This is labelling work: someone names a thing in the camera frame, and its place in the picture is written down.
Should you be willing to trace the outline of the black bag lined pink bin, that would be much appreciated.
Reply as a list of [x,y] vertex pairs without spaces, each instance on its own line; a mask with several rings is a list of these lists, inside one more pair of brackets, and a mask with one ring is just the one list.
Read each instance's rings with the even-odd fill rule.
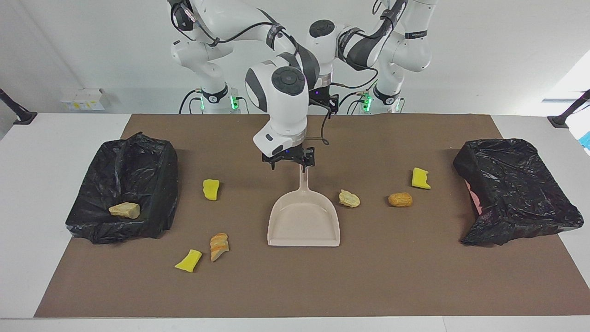
[[524,139],[467,141],[453,166],[481,207],[461,239],[468,246],[556,235],[581,228],[584,219],[552,176],[537,149]]

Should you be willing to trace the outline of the brown round bun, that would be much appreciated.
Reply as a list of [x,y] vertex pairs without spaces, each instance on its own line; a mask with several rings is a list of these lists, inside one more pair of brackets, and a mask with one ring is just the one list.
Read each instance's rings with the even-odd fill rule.
[[389,205],[396,208],[407,208],[413,205],[413,197],[407,192],[393,193],[388,196]]

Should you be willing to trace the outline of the black clamp stand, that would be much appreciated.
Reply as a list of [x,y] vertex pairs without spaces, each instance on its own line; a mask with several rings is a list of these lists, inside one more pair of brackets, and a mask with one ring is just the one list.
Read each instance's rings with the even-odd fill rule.
[[552,126],[554,128],[568,129],[569,126],[567,126],[567,124],[566,124],[567,118],[569,116],[573,115],[576,111],[579,111],[581,109],[581,107],[588,104],[589,102],[590,102],[590,89],[584,91],[583,94],[577,100],[573,101],[573,103],[571,103],[571,105],[569,105],[569,107],[566,109],[566,111],[564,111],[560,115],[547,116],[546,118],[550,122],[550,124],[552,124]]
[[37,112],[28,111],[28,109],[12,100],[2,89],[0,89],[0,100],[17,116],[17,119],[13,122],[15,125],[29,125],[38,115]]

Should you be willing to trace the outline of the beige plastic dustpan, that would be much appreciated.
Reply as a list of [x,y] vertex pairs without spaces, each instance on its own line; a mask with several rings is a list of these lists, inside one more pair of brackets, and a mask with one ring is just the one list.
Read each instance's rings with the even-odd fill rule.
[[335,206],[309,188],[308,167],[299,166],[299,186],[277,199],[267,228],[272,247],[339,247],[341,229]]

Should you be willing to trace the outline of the pale bread piece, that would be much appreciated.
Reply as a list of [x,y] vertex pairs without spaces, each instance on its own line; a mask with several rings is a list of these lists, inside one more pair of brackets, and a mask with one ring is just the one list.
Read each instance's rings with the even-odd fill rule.
[[339,195],[339,204],[341,204],[342,206],[346,206],[349,208],[356,208],[358,206],[360,206],[360,198],[347,190],[341,190]]

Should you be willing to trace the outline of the sliced orange bread toy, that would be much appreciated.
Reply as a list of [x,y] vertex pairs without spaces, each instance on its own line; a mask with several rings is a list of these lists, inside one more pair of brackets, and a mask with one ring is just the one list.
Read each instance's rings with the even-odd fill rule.
[[228,235],[218,233],[209,240],[210,260],[215,262],[222,254],[230,250]]

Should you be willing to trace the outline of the brown table mat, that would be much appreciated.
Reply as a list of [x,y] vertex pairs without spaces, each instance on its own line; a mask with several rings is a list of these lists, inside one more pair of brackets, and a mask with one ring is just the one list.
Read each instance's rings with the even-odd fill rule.
[[[500,138],[485,115],[335,116],[316,147],[310,187],[333,201],[337,248],[270,247],[274,202],[298,166],[261,162],[264,115],[133,115],[124,130],[170,141],[179,202],[159,239],[71,239],[36,317],[331,317],[589,315],[590,288],[558,235],[464,246],[472,200],[453,160],[466,141]],[[427,170],[430,190],[411,186]],[[218,200],[204,179],[219,179]],[[339,204],[347,190],[360,206]],[[407,192],[411,207],[388,196]],[[209,240],[230,250],[210,260]],[[176,269],[190,249],[193,273]]]

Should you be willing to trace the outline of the white wall socket box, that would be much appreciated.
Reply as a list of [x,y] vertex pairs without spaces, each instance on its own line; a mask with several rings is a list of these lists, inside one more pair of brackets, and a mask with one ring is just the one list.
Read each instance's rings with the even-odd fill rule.
[[105,111],[109,106],[106,94],[98,88],[78,89],[66,93],[60,103],[68,111]]

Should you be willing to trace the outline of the pale tan bread chunk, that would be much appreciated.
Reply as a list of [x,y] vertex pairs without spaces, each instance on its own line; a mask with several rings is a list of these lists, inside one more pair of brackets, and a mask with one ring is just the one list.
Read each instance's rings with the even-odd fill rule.
[[109,213],[112,216],[135,220],[141,214],[141,206],[135,202],[123,202],[109,207]]

